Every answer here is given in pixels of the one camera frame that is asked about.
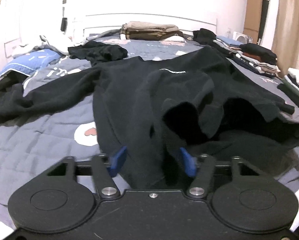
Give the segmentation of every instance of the curtain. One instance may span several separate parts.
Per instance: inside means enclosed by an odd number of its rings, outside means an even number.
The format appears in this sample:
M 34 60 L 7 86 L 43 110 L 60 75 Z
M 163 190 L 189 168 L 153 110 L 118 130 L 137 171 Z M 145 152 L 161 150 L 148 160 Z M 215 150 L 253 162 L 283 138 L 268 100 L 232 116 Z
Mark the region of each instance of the curtain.
M 281 75 L 289 67 L 299 69 L 299 0 L 279 0 L 272 51 Z

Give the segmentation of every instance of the wall socket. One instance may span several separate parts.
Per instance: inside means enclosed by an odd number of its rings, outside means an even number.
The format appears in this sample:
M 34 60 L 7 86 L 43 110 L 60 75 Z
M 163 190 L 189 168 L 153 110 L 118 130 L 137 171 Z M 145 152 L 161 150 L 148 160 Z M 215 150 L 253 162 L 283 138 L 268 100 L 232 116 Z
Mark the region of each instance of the wall socket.
M 232 29 L 231 28 L 227 29 L 226 35 L 228 38 L 232 38 Z

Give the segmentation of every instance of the round pad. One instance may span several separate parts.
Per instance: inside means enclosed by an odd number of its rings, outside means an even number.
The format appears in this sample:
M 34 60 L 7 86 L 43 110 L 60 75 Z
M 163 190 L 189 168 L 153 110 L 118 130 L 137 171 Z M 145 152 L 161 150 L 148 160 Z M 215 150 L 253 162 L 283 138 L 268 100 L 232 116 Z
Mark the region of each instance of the round pad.
M 95 206 L 93 193 L 75 181 L 46 180 L 37 186 L 26 184 L 13 193 L 8 211 L 15 225 L 38 233 L 51 233 L 82 223 Z
M 298 211 L 293 192 L 275 181 L 223 185 L 214 193 L 212 206 L 228 225 L 256 233 L 291 224 Z
M 58 189 L 46 189 L 35 193 L 30 202 L 37 209 L 54 210 L 65 205 L 67 194 Z
M 261 189 L 248 189 L 239 194 L 240 203 L 254 210 L 264 210 L 276 204 L 273 193 Z

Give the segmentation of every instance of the metal screw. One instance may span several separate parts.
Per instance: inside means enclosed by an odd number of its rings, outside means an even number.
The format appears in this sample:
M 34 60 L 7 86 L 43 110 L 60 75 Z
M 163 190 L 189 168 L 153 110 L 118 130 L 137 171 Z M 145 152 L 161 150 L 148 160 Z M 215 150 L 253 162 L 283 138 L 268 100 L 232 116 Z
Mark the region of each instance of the metal screw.
M 107 196 L 114 195 L 114 194 L 116 194 L 116 192 L 117 192 L 117 189 L 114 187 L 104 187 L 102 189 L 102 193 Z
M 149 194 L 149 197 L 151 197 L 151 198 L 157 198 L 158 194 L 157 193 L 151 193 L 151 194 Z
M 194 196 L 200 196 L 200 195 L 203 195 L 205 193 L 205 190 L 201 187 L 192 187 L 189 190 L 189 193 L 194 195 Z

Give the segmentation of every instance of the blue pillow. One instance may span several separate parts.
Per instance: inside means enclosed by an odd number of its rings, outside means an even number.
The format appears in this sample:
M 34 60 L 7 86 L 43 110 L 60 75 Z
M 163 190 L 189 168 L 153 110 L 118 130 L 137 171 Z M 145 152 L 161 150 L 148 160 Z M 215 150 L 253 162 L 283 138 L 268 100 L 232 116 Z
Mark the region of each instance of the blue pillow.
M 47 67 L 49 63 L 59 60 L 61 55 L 51 49 L 41 49 L 19 56 L 9 62 L 1 71 L 0 79 L 10 71 L 30 76 L 35 71 Z

